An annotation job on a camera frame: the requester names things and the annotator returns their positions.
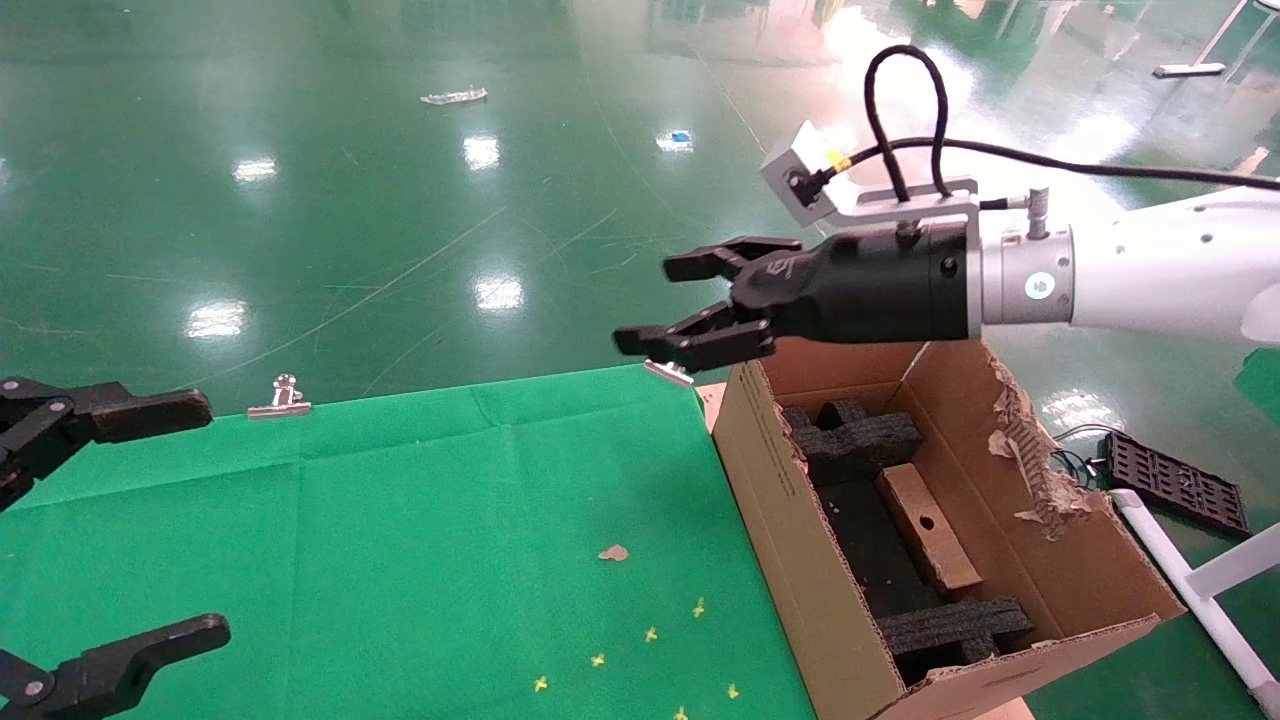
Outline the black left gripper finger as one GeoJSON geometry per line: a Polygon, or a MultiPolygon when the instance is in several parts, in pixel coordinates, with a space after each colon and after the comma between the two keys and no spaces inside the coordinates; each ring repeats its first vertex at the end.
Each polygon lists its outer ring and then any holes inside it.
{"type": "Polygon", "coordinates": [[[1,652],[3,719],[106,719],[134,708],[164,667],[230,642],[220,614],[202,614],[86,650],[54,670],[1,652]]]}
{"type": "Polygon", "coordinates": [[[127,443],[195,430],[211,421],[209,398],[197,389],[137,396],[118,382],[64,388],[4,378],[1,510],[88,445],[127,443]]]}

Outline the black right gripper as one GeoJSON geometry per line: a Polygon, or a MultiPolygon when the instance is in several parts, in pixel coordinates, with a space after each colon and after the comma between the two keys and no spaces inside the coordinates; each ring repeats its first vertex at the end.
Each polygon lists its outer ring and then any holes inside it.
{"type": "Polygon", "coordinates": [[[936,222],[915,240],[860,228],[805,250],[765,236],[701,246],[664,258],[666,279],[730,281],[732,306],[714,304],[671,325],[623,325],[613,343],[691,375],[769,357],[774,334],[831,345],[975,338],[968,241],[961,222],[936,222]]]}

